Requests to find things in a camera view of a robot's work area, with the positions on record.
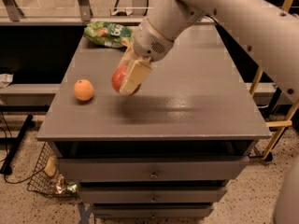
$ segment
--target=drawer knob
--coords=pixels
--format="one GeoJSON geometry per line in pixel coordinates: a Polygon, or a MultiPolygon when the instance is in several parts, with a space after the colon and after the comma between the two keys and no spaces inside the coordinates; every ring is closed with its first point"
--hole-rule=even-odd
{"type": "Polygon", "coordinates": [[[152,197],[151,200],[150,200],[150,203],[157,203],[157,199],[155,197],[152,197]]]}
{"type": "Polygon", "coordinates": [[[150,177],[150,179],[157,179],[159,176],[156,174],[156,172],[154,170],[152,170],[149,177],[150,177]]]}

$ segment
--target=table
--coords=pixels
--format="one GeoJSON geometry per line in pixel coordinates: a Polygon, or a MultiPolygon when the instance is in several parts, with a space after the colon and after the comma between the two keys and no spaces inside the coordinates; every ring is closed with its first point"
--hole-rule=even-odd
{"type": "Polygon", "coordinates": [[[82,37],[37,139],[100,218],[206,217],[271,133],[213,25],[194,25],[134,96],[111,77],[124,49],[82,37]],[[95,94],[73,94],[87,78],[95,94]]]}

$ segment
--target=wire basket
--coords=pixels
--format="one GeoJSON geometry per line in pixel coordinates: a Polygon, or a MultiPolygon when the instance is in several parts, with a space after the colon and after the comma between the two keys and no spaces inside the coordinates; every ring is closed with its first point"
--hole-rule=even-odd
{"type": "Polygon", "coordinates": [[[45,143],[39,154],[36,167],[34,169],[33,176],[28,183],[27,190],[51,198],[78,198],[76,193],[66,193],[66,191],[57,193],[53,191],[53,177],[49,177],[44,171],[48,159],[51,156],[54,156],[54,153],[49,145],[45,143]]]}

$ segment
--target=gray tabletop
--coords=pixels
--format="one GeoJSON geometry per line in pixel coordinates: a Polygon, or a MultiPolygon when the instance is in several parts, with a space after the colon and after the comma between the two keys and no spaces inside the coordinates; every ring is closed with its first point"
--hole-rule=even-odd
{"type": "Polygon", "coordinates": [[[123,49],[96,46],[82,37],[60,90],[37,134],[44,141],[244,140],[268,138],[256,104],[214,26],[184,31],[134,96],[121,96],[111,77],[123,49]],[[73,94],[87,78],[95,94],[73,94]]]}

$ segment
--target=green snack bag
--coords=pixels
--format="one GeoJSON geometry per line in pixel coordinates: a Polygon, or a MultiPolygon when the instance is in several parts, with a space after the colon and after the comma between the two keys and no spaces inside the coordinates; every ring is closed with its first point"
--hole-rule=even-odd
{"type": "Polygon", "coordinates": [[[132,31],[117,23],[96,21],[84,28],[84,37],[94,44],[110,47],[128,47],[132,40],[132,31]]]}

